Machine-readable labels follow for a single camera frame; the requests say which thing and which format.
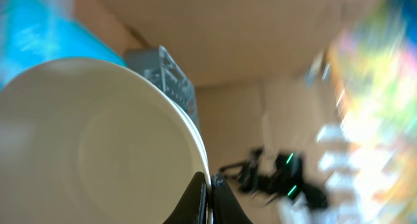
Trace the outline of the white bowl with food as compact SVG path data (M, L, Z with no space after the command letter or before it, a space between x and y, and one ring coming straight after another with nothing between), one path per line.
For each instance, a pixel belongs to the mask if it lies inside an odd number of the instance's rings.
M58 59L1 90L2 223L162 223L194 175L193 122L125 67Z

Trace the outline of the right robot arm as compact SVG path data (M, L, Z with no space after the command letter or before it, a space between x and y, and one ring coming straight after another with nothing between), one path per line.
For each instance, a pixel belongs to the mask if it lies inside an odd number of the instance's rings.
M304 159L301 155L279 153L274 161L274 172L268 175L259 171L263 153L263 147L255 147L250 150L247 160L224 165L218 172L238 183L238 190L242 193L270 196L268 204L282 198L295 203L297 197L303 194L305 206L312 211L330 207L325 189L304 178Z

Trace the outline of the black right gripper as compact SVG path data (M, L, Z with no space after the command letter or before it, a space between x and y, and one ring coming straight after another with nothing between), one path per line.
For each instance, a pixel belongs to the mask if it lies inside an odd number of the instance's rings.
M241 193L254 194L257 191L272 195L268 188L271 178L259 173L260 157L263 147L255 147L250 150L249 158L240 162L224 165L218 172L226 179L233 181Z

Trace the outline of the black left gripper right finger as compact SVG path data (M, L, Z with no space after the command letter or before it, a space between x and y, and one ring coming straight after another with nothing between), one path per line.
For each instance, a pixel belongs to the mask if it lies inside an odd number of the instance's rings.
M212 212L214 224L253 224L221 174L212 177Z

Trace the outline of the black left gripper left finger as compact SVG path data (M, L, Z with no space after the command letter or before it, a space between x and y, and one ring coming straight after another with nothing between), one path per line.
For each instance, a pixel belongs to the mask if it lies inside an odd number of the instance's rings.
M196 172L175 209L163 224L206 224L207 184L205 175Z

